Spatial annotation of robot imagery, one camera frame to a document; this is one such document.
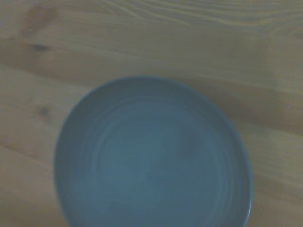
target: light wood plank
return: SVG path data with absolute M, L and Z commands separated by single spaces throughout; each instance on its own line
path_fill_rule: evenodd
M 0 218 L 22 227 L 66 227 L 57 203 L 52 169 L 0 147 Z
M 302 93 L 303 41 L 61 10 L 30 43 Z
M 3 4 L 6 10 L 0 15 L 9 25 L 0 24 L 1 37 L 16 32 L 20 15 L 29 7 L 42 4 L 188 26 L 228 27 L 303 38 L 303 3 L 299 0 L 10 0 Z

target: blue bowl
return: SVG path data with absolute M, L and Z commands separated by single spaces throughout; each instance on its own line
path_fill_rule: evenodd
M 60 133 L 57 195 L 71 227 L 244 227 L 244 145 L 206 97 L 170 79 L 117 79 L 84 97 Z

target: ceramic bowl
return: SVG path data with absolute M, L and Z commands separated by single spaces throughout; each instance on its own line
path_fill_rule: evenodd
M 54 175 L 71 227 L 244 227 L 245 147 L 208 98 L 171 79 L 117 79 L 67 117 Z

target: wooden table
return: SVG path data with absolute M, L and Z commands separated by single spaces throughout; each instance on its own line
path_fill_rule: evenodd
M 10 40 L 41 1 L 57 16 Z M 63 120 L 94 87 L 153 74 L 194 86 L 236 125 L 254 171 L 248 227 L 301 227 L 302 13 L 299 0 L 3 0 L 0 226 L 66 227 L 52 172 Z

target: wood grain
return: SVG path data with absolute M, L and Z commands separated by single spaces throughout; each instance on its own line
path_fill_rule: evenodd
M 9 40 L 36 4 L 57 17 Z M 0 2 L 0 225 L 66 227 L 53 186 L 62 122 L 91 89 L 152 74 L 185 82 L 249 152 L 248 227 L 303 223 L 303 3 L 298 0 Z
M 20 14 L 21 9 L 37 3 L 180 25 L 303 38 L 303 3 L 299 0 L 11 0 L 6 3 L 11 10 L 6 18 L 16 20 L 17 11 Z

